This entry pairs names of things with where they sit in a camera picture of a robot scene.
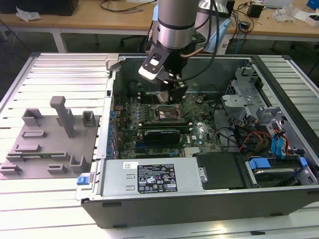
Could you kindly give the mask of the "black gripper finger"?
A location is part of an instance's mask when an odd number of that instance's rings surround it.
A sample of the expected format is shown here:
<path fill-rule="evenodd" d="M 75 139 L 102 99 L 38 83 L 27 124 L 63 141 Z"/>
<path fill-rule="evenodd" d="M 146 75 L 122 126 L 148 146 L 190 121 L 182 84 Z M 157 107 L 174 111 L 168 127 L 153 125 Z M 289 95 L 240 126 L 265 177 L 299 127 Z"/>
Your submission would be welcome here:
<path fill-rule="evenodd" d="M 168 84 L 168 103 L 176 104 L 182 101 L 188 85 L 184 81 L 170 81 Z"/>
<path fill-rule="evenodd" d="M 160 79 L 160 92 L 169 92 L 172 88 L 172 79 Z"/>

